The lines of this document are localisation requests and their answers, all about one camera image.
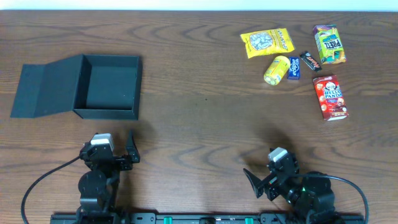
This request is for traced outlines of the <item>black gift box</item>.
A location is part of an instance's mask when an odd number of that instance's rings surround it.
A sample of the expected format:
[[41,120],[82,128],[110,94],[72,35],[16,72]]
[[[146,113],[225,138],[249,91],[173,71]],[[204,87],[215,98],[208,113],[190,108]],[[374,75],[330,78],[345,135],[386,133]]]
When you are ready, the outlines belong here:
[[80,54],[22,67],[13,118],[72,111],[83,119],[137,120],[142,59],[135,55]]

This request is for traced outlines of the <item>red Hello Panda box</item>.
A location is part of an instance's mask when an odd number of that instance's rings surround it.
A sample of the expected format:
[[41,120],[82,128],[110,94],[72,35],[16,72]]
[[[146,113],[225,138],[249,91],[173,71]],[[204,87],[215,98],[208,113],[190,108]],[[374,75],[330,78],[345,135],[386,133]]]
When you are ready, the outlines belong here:
[[345,119],[349,116],[336,75],[314,78],[313,85],[325,121]]

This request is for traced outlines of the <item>yellow candy canister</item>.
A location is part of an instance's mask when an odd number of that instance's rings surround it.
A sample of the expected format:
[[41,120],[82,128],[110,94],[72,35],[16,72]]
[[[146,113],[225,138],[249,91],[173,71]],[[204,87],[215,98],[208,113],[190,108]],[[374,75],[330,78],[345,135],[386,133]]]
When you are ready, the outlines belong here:
[[278,85],[290,68],[290,60],[283,55],[277,56],[264,74],[264,81],[270,85]]

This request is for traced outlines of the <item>yellow snack pouch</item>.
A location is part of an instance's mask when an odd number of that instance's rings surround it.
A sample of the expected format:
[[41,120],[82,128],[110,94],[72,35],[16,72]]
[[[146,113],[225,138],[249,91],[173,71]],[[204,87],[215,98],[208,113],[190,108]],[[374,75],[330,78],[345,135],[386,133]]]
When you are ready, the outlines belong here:
[[240,35],[248,58],[263,55],[283,54],[295,50],[293,40],[286,28],[260,30]]

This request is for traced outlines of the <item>green Pretz box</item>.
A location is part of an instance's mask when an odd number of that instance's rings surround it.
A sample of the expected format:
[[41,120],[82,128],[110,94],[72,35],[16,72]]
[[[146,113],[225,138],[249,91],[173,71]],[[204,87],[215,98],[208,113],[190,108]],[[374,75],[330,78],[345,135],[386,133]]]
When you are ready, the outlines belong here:
[[346,54],[335,24],[317,25],[313,28],[321,64],[346,62]]

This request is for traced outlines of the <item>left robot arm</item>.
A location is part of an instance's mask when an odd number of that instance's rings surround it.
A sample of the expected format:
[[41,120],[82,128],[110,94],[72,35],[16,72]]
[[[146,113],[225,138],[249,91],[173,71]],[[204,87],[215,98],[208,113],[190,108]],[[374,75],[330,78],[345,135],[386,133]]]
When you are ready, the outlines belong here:
[[96,133],[80,150],[79,158],[90,169],[79,180],[80,207],[76,211],[76,222],[86,224],[122,224],[131,221],[123,208],[116,207],[116,196],[120,173],[132,170],[140,162],[133,132],[127,137],[127,154],[114,155],[113,137],[110,133]]

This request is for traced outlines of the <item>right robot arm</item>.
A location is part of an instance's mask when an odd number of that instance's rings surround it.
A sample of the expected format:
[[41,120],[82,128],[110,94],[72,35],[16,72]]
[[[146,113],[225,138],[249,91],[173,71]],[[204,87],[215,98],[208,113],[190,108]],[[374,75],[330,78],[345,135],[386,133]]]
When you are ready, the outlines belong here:
[[268,160],[270,174],[262,180],[249,170],[243,170],[257,198],[264,194],[270,201],[283,197],[294,210],[295,222],[341,223],[328,178],[321,178],[320,172],[311,172],[310,177],[297,177],[300,168],[296,156],[283,148],[271,151]]

